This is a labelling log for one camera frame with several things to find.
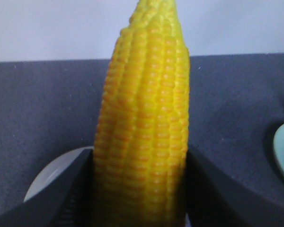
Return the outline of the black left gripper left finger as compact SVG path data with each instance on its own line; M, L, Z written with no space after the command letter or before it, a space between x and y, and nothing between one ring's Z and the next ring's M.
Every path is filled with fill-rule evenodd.
M92 149L84 149L55 180L0 215L0 227L85 227L89 216Z

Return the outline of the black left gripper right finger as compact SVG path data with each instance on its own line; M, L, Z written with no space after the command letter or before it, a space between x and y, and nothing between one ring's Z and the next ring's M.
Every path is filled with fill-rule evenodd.
M284 208L227 176L192 144L186 157L186 213L193 227L284 227Z

